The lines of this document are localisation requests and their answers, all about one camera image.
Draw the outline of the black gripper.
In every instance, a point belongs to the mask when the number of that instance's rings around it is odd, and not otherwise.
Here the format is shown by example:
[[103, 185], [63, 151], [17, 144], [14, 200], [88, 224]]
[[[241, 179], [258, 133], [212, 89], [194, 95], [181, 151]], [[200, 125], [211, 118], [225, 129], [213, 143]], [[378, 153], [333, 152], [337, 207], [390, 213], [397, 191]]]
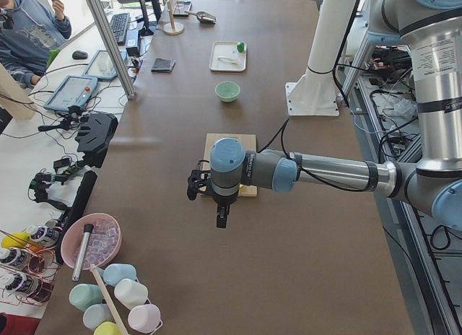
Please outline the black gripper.
[[216, 226], [217, 228], [226, 228], [230, 205], [236, 202], [238, 193], [229, 196], [214, 194], [212, 198], [217, 204]]

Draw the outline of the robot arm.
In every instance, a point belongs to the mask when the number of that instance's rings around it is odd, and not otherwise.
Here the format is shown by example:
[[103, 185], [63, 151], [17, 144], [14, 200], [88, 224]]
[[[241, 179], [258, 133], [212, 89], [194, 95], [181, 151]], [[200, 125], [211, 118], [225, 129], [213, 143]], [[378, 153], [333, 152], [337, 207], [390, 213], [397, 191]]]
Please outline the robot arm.
[[372, 0], [370, 32], [398, 35], [410, 47], [422, 158], [360, 162], [252, 152], [231, 138], [214, 143], [206, 188], [227, 224], [240, 185], [291, 191], [298, 181], [398, 199], [441, 224], [461, 228], [461, 0]]

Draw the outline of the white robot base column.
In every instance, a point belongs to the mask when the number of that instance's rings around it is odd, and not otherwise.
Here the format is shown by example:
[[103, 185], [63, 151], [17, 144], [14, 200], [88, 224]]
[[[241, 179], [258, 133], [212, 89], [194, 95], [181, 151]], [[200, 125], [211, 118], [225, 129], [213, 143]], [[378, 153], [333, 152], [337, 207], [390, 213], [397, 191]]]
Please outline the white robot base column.
[[290, 116], [338, 116], [334, 84], [338, 57], [360, 0], [323, 0], [305, 73], [286, 83]]

